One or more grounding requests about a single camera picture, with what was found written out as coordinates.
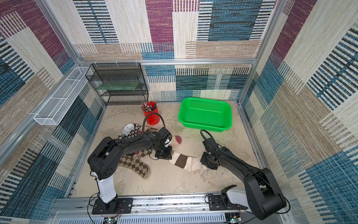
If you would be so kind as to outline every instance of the metal rail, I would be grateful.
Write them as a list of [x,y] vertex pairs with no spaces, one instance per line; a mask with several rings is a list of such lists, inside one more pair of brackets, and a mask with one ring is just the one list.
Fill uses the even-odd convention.
[[[121,196],[120,198],[133,198],[132,211],[133,215],[164,215],[164,214],[192,214],[192,213],[217,213],[210,211],[209,204],[204,200],[208,193],[198,194],[168,194],[168,195],[138,195],[138,196]],[[87,215],[87,204],[89,197],[74,197],[57,199],[49,218],[70,218]],[[113,214],[91,215],[91,217],[111,216]]]
[[57,37],[62,42],[63,46],[67,50],[68,54],[72,58],[72,60],[76,63],[79,62],[79,55],[77,53],[77,50],[74,48],[74,46],[70,43],[68,40],[66,34],[63,32],[60,24],[58,23],[57,19],[55,18],[55,14],[53,13],[53,10],[51,6],[48,4],[47,0],[35,0],[37,5],[40,7],[42,13],[45,15],[46,19],[48,20],[49,24],[54,29]]
[[153,59],[153,60],[112,60],[112,61],[82,61],[81,66],[96,63],[140,63],[141,65],[225,65],[225,64],[254,64],[256,58],[207,58],[207,59]]
[[21,144],[21,142],[26,138],[27,134],[32,130],[36,121],[34,117],[36,113],[43,107],[43,105],[51,98],[51,96],[57,91],[61,84],[66,80],[66,78],[72,73],[75,69],[74,65],[66,75],[58,82],[56,86],[49,91],[42,101],[35,107],[34,110],[25,118],[25,120],[18,126],[18,128],[13,132],[13,134],[0,146],[0,167],[4,162],[10,157],[12,152]]
[[89,139],[89,142],[88,142],[88,144],[87,144],[87,147],[86,147],[86,149],[84,150],[83,156],[82,156],[81,160],[79,161],[79,164],[78,164],[78,166],[77,166],[76,171],[74,172],[74,175],[73,175],[73,177],[72,177],[72,180],[71,180],[70,184],[68,185],[68,188],[67,188],[67,191],[66,191],[64,197],[68,197],[68,196],[69,196],[69,194],[70,194],[70,192],[71,192],[71,190],[72,190],[72,187],[73,187],[73,185],[74,185],[74,182],[78,180],[79,175],[81,174],[81,170],[82,170],[82,168],[83,168],[83,165],[84,165],[85,161],[87,160],[88,152],[89,152],[90,149],[91,149],[91,146],[92,146],[92,143],[93,143],[93,141],[94,141],[94,139],[95,139],[95,137],[96,137],[98,128],[100,128],[103,115],[105,114],[105,110],[106,110],[106,108],[104,107],[103,110],[102,110],[102,113],[101,113],[101,115],[100,115],[100,117],[99,117],[99,119],[98,119],[98,122],[97,122],[97,124],[96,124],[96,126],[95,126],[95,129],[93,130],[92,136],[91,136],[91,138]]
[[267,167],[267,165],[264,162],[261,151],[258,149],[258,145],[257,145],[256,139],[253,136],[253,132],[250,127],[250,123],[248,122],[248,120],[246,118],[246,115],[244,113],[242,106],[240,104],[238,104],[238,105],[236,105],[236,107],[237,107],[237,111],[239,112],[242,124],[244,125],[247,137],[251,143],[253,152],[255,153],[255,157],[256,157],[258,166],[260,169],[263,169],[263,168]]

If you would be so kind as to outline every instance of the beige floor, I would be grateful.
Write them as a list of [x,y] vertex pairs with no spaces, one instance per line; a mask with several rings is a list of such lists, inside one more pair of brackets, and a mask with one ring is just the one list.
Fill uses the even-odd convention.
[[[226,146],[247,163],[258,167],[236,106],[233,101],[228,103],[232,107],[232,127],[221,133],[210,133],[217,143]],[[200,157],[205,151],[202,145],[203,138],[200,136],[199,129],[186,128],[179,122],[180,104],[159,103],[159,113],[164,118],[166,128],[171,134],[173,136],[179,135],[183,139],[182,144],[174,147],[173,150],[187,156]],[[122,128],[127,123],[142,124],[143,119],[144,114],[139,105],[109,106],[105,111],[90,151],[92,152],[104,137],[115,138],[121,134]],[[156,125],[156,127],[160,126],[162,126],[161,122]],[[167,160],[155,161],[150,159],[149,156],[145,156],[142,161],[150,167],[150,176],[147,179],[141,178],[130,169],[117,168],[114,173],[114,184],[118,195],[210,192],[220,191],[231,184],[244,188],[243,183],[223,167],[219,167],[217,170],[205,170],[203,174],[199,170],[188,173]],[[86,162],[76,184],[73,197],[89,197],[98,191],[94,178],[89,175],[89,168]]]

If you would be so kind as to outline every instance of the black wire shelf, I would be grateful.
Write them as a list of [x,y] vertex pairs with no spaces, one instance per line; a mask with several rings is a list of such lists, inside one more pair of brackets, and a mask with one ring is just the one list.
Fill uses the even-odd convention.
[[[148,101],[148,89],[144,80],[144,75],[138,63],[99,63],[91,64],[89,67],[92,75],[86,76],[98,95],[106,105],[141,105],[141,102]],[[139,83],[134,85],[133,90],[113,90],[113,87],[103,87],[106,83],[111,85],[123,83],[128,85],[131,82]]]

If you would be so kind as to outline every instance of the wire mesh rack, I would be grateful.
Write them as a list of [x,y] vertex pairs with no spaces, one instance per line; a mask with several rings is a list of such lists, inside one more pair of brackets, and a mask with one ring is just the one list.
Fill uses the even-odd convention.
[[35,121],[40,125],[58,125],[87,83],[86,74],[89,73],[92,71],[88,67],[74,69],[42,106],[34,117]]
[[86,78],[106,105],[141,104],[148,89],[138,63],[91,64]]

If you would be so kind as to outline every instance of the striped sock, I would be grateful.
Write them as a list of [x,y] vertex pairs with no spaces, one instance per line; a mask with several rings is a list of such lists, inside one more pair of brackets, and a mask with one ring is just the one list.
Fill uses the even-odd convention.
[[201,164],[200,162],[201,157],[194,158],[190,156],[185,156],[175,151],[172,152],[171,157],[172,159],[169,160],[170,163],[186,170],[187,172],[192,172],[195,170],[204,171],[208,169],[206,166]]

